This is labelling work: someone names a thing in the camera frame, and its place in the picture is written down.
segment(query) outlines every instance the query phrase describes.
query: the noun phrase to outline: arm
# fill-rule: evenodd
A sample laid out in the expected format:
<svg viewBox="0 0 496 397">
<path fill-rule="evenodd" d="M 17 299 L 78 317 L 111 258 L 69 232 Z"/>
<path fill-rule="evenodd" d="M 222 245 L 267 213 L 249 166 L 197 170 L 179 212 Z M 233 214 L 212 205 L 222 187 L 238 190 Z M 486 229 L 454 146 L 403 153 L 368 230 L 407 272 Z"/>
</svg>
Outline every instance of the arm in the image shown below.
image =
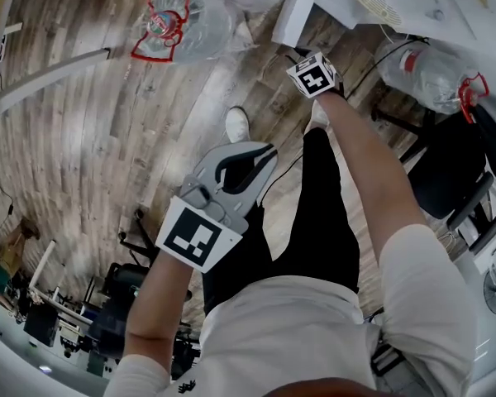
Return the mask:
<svg viewBox="0 0 496 397">
<path fill-rule="evenodd" d="M 174 337 L 193 268 L 161 251 L 126 322 L 124 356 L 147 356 L 171 369 Z"/>
<path fill-rule="evenodd" d="M 393 152 L 345 100 L 335 94 L 318 100 L 364 204 L 382 274 L 384 337 L 437 394 L 463 395 L 476 337 L 474 303 L 465 282 L 426 227 Z"/>
<path fill-rule="evenodd" d="M 6 310 L 12 312 L 15 309 L 15 305 L 9 301 L 9 299 L 0 292 L 0 305 L 2 305 Z"/>
<path fill-rule="evenodd" d="M 403 166 L 356 110 L 334 93 L 323 93 L 317 101 L 329 117 L 360 194 L 378 260 L 396 231 L 415 223 L 426 225 L 426 220 Z"/>
</svg>

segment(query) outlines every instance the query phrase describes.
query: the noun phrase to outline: chair leg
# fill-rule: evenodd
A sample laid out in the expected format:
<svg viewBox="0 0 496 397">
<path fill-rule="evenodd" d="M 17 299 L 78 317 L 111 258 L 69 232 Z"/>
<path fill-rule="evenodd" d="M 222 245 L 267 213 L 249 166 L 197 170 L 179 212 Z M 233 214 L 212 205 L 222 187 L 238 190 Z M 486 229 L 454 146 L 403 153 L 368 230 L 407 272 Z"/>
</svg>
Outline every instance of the chair leg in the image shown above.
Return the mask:
<svg viewBox="0 0 496 397">
<path fill-rule="evenodd" d="M 138 253 L 139 255 L 145 256 L 145 257 L 150 257 L 150 250 L 146 247 L 141 247 L 137 246 L 136 244 L 131 244 L 130 242 L 125 242 L 120 239 L 119 243 L 128 248 L 129 250 L 134 251 L 135 253 Z"/>
<path fill-rule="evenodd" d="M 410 146 L 410 148 L 407 149 L 406 152 L 401 156 L 401 158 L 399 159 L 400 163 L 404 165 L 407 161 L 413 159 L 416 155 L 418 155 L 419 152 L 424 148 L 426 148 L 427 146 L 428 146 L 427 140 L 425 138 L 419 137 L 417 141 L 415 141 Z"/>
<path fill-rule="evenodd" d="M 398 117 L 394 117 L 388 115 L 387 113 L 381 112 L 378 108 L 373 108 L 373 110 L 371 111 L 371 119 L 373 119 L 373 121 L 376 121 L 377 119 L 383 119 L 389 123 L 393 123 L 397 127 L 405 129 L 406 131 L 410 131 L 412 134 L 415 134 L 416 136 L 420 136 L 422 134 L 421 127 L 416 127 L 410 122 L 406 122 L 403 119 L 399 119 Z"/>
<path fill-rule="evenodd" d="M 149 234 L 147 234 L 147 231 L 143 228 L 143 225 L 141 225 L 141 219 L 143 219 L 143 212 L 141 210 L 136 210 L 135 215 L 136 215 L 136 223 L 138 224 L 141 239 L 143 240 L 145 247 L 147 247 L 149 251 L 154 250 L 156 248 L 154 242 L 149 238 Z"/>
</svg>

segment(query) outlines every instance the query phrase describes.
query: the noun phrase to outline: red label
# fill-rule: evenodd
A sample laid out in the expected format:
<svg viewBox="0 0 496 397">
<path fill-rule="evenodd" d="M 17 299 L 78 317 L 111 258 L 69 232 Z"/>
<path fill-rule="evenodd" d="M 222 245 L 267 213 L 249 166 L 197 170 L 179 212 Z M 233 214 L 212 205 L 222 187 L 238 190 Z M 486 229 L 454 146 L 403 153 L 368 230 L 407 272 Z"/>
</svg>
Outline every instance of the red label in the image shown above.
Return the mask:
<svg viewBox="0 0 496 397">
<path fill-rule="evenodd" d="M 410 53 L 404 61 L 404 70 L 406 72 L 413 72 L 415 69 L 415 62 L 417 61 L 417 57 L 421 54 L 420 51 L 413 51 Z"/>
</svg>

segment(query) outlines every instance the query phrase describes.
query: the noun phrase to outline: white shirt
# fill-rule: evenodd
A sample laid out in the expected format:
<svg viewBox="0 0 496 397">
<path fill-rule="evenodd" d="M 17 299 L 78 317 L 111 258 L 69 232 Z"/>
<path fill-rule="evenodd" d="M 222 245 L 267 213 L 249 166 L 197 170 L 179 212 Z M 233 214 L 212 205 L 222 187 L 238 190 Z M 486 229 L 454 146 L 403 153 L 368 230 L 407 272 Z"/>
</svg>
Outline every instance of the white shirt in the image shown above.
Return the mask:
<svg viewBox="0 0 496 397">
<path fill-rule="evenodd" d="M 192 381 L 188 397 L 258 397 L 327 377 L 374 389 L 370 360 L 381 331 L 435 395 L 464 395 L 475 358 L 475 311 L 444 247 L 430 228 L 405 227 L 384 246 L 380 269 L 382 328 L 364 323 L 358 296 L 346 287 L 299 276 L 270 278 L 206 317 L 201 360 L 178 381 L 171 384 L 165 369 L 147 357 L 127 356 L 105 397 L 180 396 L 179 387 Z"/>
</svg>

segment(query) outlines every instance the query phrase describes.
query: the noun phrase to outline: person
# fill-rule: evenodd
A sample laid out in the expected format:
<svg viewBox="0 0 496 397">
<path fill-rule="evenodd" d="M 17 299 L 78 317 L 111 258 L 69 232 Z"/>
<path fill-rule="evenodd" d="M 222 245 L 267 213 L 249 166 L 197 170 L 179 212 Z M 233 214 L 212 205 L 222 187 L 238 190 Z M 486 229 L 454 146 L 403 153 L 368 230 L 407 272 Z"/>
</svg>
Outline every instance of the person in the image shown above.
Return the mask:
<svg viewBox="0 0 496 397">
<path fill-rule="evenodd" d="M 35 237 L 38 240 L 41 238 L 41 234 L 32 221 L 23 218 L 18 226 L 7 236 L 6 242 L 0 251 L 0 305 L 15 317 L 17 316 L 17 308 L 5 295 L 5 290 L 9 281 L 21 268 L 24 246 L 26 245 L 26 240 L 31 237 Z"/>
<path fill-rule="evenodd" d="M 382 326 L 360 311 L 359 245 L 341 198 L 326 128 L 335 133 L 364 206 L 384 297 Z M 239 109 L 231 141 L 248 140 Z M 253 165 L 227 167 L 235 186 Z M 347 101 L 322 93 L 303 138 L 303 180 L 289 245 L 272 261 L 264 209 L 247 215 L 240 243 L 203 275 L 200 362 L 171 384 L 169 369 L 192 269 L 161 252 L 126 325 L 124 357 L 106 397 L 374 397 L 379 340 L 403 355 L 427 394 L 462 396 L 475 358 L 475 309 L 445 248 L 428 227 L 393 152 Z"/>
</svg>

